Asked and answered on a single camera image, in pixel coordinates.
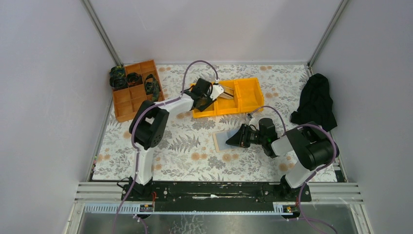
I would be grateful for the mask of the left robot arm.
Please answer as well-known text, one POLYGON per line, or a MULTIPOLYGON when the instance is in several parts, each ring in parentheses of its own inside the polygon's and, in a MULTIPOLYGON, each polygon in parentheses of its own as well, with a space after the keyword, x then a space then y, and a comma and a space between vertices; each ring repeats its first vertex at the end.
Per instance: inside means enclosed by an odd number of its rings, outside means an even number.
POLYGON ((153 177, 154 148, 163 138, 168 119, 191 110, 203 111, 224 93, 218 83, 202 78, 178 97, 161 102, 144 101, 130 126, 132 146, 137 150, 133 184, 146 185, 153 177))

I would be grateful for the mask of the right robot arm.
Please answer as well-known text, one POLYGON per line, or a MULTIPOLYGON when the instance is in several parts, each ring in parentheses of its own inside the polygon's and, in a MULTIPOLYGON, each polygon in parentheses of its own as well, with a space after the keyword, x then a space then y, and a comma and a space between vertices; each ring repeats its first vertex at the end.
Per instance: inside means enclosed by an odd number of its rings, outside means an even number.
POLYGON ((294 152, 298 162, 280 180, 285 191, 301 187, 318 168, 334 161, 338 153, 337 144, 321 127, 307 123, 278 136, 270 118, 261 118, 258 128, 242 124, 225 143, 241 148, 248 148, 251 144, 260 145, 271 158, 294 152))

